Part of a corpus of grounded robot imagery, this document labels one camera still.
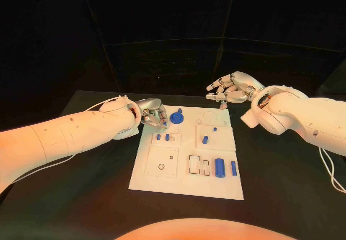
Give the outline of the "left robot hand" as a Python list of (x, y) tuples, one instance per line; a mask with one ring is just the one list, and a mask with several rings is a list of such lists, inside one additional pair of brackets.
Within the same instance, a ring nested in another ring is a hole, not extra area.
[(143, 99), (136, 102), (140, 108), (141, 123), (151, 127), (167, 129), (167, 111), (163, 101), (159, 98)]

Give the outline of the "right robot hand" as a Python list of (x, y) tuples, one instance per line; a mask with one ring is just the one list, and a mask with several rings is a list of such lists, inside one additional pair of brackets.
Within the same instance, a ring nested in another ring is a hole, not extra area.
[(208, 100), (221, 103), (219, 109), (228, 109), (228, 103), (242, 104), (255, 99), (258, 92), (265, 89), (260, 81), (247, 73), (236, 71), (221, 77), (208, 87), (209, 93), (205, 97)]

